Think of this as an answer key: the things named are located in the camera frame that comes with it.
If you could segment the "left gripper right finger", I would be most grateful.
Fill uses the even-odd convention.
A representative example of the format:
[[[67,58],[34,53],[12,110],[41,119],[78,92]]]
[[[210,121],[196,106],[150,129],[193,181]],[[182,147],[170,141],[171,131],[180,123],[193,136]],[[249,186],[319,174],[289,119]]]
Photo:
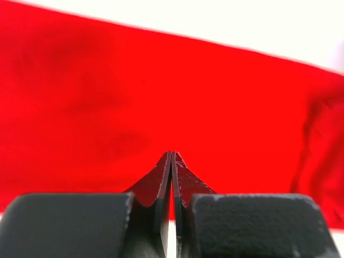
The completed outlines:
[[[171,155],[178,257],[340,257],[319,206],[293,193],[218,194]]]

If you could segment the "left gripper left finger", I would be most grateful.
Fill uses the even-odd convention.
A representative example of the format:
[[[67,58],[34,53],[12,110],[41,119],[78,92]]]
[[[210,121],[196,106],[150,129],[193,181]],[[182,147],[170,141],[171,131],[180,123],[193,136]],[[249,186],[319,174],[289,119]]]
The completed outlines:
[[[171,152],[123,193],[31,193],[1,219],[1,257],[166,257]]]

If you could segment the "red t-shirt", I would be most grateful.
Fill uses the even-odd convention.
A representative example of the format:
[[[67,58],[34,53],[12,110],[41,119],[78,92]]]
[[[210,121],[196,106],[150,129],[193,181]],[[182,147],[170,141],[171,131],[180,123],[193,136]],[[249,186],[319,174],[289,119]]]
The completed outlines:
[[[217,192],[309,195],[343,228],[343,76],[1,1],[1,209],[121,192],[177,151]]]

